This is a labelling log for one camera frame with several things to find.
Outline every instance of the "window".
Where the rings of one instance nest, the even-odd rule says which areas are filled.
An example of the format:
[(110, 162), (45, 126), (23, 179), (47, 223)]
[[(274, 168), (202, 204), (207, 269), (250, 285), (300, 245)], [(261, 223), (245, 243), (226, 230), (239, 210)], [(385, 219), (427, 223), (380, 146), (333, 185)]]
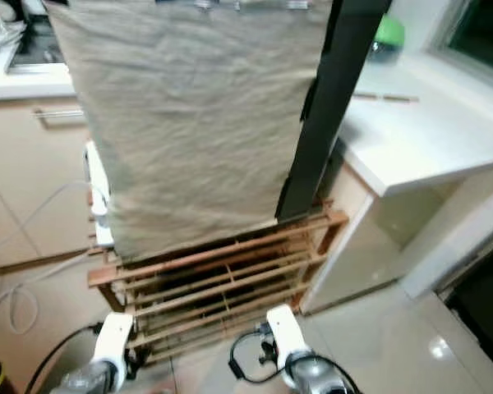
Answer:
[(493, 0), (450, 0), (435, 47), (439, 55), (493, 80)]

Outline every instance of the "kitchen counter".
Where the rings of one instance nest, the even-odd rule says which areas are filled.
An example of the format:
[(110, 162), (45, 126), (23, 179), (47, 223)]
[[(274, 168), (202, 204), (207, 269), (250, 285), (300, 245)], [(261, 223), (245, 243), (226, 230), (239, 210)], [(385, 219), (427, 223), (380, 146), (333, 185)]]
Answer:
[(493, 167), (493, 120), (405, 67), (367, 64), (356, 91), (419, 99), (353, 98), (348, 106), (340, 150), (380, 197)]
[(6, 65), (15, 48), (15, 44), (0, 48), (0, 100), (75, 95), (71, 77), (66, 71), (45, 74), (6, 74)]

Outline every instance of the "black cable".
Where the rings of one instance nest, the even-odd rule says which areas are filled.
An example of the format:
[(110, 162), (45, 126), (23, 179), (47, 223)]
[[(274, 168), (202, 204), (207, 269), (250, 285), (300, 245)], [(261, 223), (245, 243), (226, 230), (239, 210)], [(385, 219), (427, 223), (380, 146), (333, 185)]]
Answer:
[(234, 372), (234, 374), (236, 375), (237, 378), (243, 379), (245, 382), (249, 382), (251, 384), (262, 384), (262, 383), (266, 383), (269, 380), (275, 378), (280, 373), (282, 373), (286, 368), (290, 369), (298, 361), (303, 361), (303, 360), (307, 360), (307, 359), (310, 359), (310, 360), (323, 360), (323, 361), (325, 361), (325, 362), (333, 365), (343, 375), (343, 377), (351, 385), (352, 390), (354, 391), (354, 394), (362, 394), (362, 392), (358, 388), (357, 384), (351, 378), (351, 375), (349, 375), (348, 372), (345, 369), (343, 369), (339, 364), (335, 363), (333, 360), (327, 359), (326, 357), (324, 357), (322, 355), (317, 355), (317, 354), (304, 355), (302, 357), (296, 358), (295, 360), (291, 360), (284, 367), (282, 367), (281, 369), (276, 370), (274, 373), (272, 373), (271, 375), (267, 376), (266, 378), (259, 379), (259, 380), (254, 380), (252, 378), (249, 378), (248, 376), (246, 376), (242, 372), (241, 367), (239, 366), (239, 364), (237, 363), (237, 361), (236, 361), (236, 359), (234, 357), (234, 352), (236, 350), (237, 344), (239, 344), (240, 342), (242, 342), (244, 339), (246, 339), (248, 337), (258, 337), (260, 334), (263, 334), (263, 332), (261, 332), (260, 330), (255, 330), (255, 331), (251, 331), (251, 332), (245, 332), (230, 347), (230, 352), (229, 352), (230, 360), (228, 362), (228, 365), (230, 366), (230, 368), (232, 369), (232, 371)]
[(30, 394), (31, 393), (31, 390), (33, 389), (33, 386), (35, 385), (37, 379), (39, 378), (40, 374), (42, 373), (42, 370), (44, 369), (44, 367), (46, 366), (46, 364), (48, 363), (48, 361), (54, 356), (55, 353), (57, 353), (57, 351), (61, 347), (63, 347), (66, 344), (66, 342), (68, 342), (70, 339), (72, 339), (73, 337), (77, 336), (78, 334), (80, 334), (81, 332), (84, 332), (84, 331), (92, 330), (93, 333), (98, 334), (100, 332), (100, 328), (101, 327), (102, 327), (102, 323), (92, 324), (90, 326), (79, 328), (78, 330), (75, 330), (74, 332), (72, 332), (71, 334), (69, 334), (67, 337), (65, 337), (64, 339), (62, 339), (49, 352), (49, 354), (46, 355), (46, 357), (39, 364), (39, 367), (36, 369), (35, 373), (33, 374), (33, 377), (31, 378), (30, 382), (27, 384), (27, 387), (25, 388), (24, 394)]

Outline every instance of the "stovetop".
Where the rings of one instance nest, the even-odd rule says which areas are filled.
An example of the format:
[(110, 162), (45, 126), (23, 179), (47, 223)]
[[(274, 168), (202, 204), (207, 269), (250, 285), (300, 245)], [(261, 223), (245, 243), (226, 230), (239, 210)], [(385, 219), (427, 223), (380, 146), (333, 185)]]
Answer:
[(36, 73), (58, 68), (66, 67), (48, 16), (30, 16), (7, 72), (10, 74)]

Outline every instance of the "tile floor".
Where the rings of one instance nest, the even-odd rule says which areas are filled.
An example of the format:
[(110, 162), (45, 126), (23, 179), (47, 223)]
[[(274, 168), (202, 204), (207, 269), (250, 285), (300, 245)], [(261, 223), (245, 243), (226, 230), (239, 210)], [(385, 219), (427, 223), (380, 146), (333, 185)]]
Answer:
[[(62, 337), (108, 312), (99, 294), (85, 285), (86, 271), (98, 263), (83, 263), (30, 285), (39, 298), (40, 314), (34, 328), (23, 336), (11, 333), (7, 309), (0, 307), (0, 360), (19, 392)], [(0, 291), (36, 273), (0, 278)], [(19, 300), (15, 311), (16, 321), (22, 323), (29, 308)], [(300, 324), (309, 345), (336, 359), (366, 394), (493, 393), (493, 364), (434, 295), (410, 300), (399, 286), (391, 286), (300, 318)], [(164, 388), (176, 394), (288, 392), (279, 378), (256, 387), (236, 382), (227, 366), (230, 343), (224, 341), (143, 369), (135, 382), (125, 383), (122, 392), (151, 394)], [(64, 371), (86, 362), (93, 345), (89, 334), (73, 340), (54, 363), (41, 392), (54, 387)], [(247, 343), (240, 350), (241, 360), (254, 363), (258, 346), (256, 341)]]

